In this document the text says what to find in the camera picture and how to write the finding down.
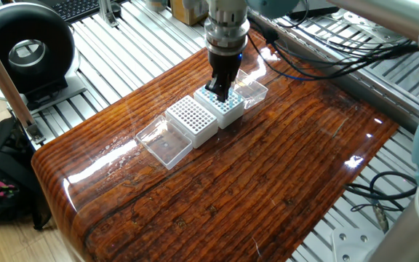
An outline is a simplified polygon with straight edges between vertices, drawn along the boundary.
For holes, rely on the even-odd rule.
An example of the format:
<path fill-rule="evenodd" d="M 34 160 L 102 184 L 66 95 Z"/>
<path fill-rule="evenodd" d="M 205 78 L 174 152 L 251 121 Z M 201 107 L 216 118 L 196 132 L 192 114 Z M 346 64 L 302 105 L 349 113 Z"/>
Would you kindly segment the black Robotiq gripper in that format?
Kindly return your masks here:
<path fill-rule="evenodd" d="M 228 99 L 229 89 L 238 74 L 242 57 L 241 52 L 229 56 L 208 53 L 208 61 L 212 67 L 212 79 L 206 83 L 204 88 L 211 92 L 219 102 L 225 102 Z M 222 84 L 219 75 L 226 75 L 223 77 Z"/>

